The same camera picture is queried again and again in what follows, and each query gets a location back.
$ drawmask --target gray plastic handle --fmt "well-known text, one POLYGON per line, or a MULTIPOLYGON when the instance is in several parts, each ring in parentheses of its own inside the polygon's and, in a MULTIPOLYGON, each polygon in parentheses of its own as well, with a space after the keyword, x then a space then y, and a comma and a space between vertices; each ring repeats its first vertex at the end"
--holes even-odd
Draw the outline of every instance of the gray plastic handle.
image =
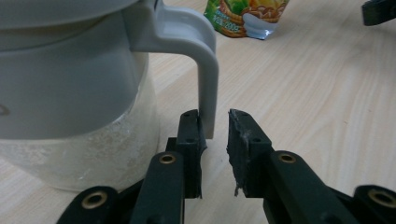
POLYGON ((219 65, 216 37, 209 21, 162 0, 139 1, 122 11, 132 51, 183 54, 198 65, 199 113, 206 138, 213 138, 219 65))

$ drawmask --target wooden table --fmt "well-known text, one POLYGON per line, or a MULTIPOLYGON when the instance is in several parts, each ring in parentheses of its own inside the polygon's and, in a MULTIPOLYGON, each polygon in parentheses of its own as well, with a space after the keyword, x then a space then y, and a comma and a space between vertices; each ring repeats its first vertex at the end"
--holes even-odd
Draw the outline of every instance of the wooden table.
MULTIPOLYGON (((166 0, 204 12, 206 1, 166 0)), ((266 223, 262 200, 233 196, 226 153, 228 110, 250 113, 276 150, 302 156, 329 186, 396 190, 396 21, 362 25, 364 0, 291 0, 267 40, 217 34, 215 138, 202 157, 202 200, 186 201, 186 223, 266 223)), ((196 64, 151 54, 161 141, 197 107, 196 64)), ((0 223, 54 223, 76 196, 0 160, 0 223)))

